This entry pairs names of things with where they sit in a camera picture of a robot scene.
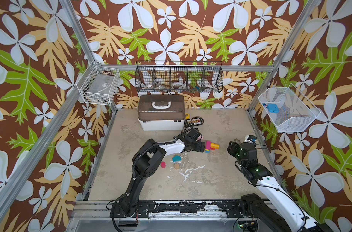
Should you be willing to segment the magenta rectangular block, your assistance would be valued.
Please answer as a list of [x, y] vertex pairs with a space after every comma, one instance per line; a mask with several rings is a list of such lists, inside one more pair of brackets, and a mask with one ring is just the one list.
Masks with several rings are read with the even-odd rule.
[[211, 150], [211, 142], [210, 141], [206, 141], [205, 150]]

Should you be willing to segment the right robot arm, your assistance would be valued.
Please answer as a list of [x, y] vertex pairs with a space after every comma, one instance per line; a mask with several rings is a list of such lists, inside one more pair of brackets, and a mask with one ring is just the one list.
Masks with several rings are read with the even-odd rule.
[[187, 129], [167, 142], [147, 140], [132, 159], [132, 177], [124, 194], [113, 201], [110, 217], [131, 217], [136, 212], [146, 180], [160, 167], [165, 156], [189, 151], [204, 152], [203, 135], [197, 128]]

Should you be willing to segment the orange supermarket block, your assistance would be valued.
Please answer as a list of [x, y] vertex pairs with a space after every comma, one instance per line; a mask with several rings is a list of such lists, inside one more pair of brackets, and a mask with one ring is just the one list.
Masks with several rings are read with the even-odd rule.
[[220, 148], [220, 145], [215, 144], [215, 143], [211, 143], [211, 144], [210, 144], [210, 148], [219, 149], [219, 148]]

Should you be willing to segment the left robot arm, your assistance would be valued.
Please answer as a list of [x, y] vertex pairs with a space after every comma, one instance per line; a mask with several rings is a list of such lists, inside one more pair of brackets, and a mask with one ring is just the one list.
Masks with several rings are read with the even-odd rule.
[[259, 164], [255, 143], [229, 142], [227, 152], [236, 158], [235, 167], [248, 183], [256, 187], [276, 208], [277, 212], [256, 194], [240, 198], [239, 212], [245, 217], [256, 217], [274, 232], [331, 232], [308, 215], [280, 186], [272, 173]]

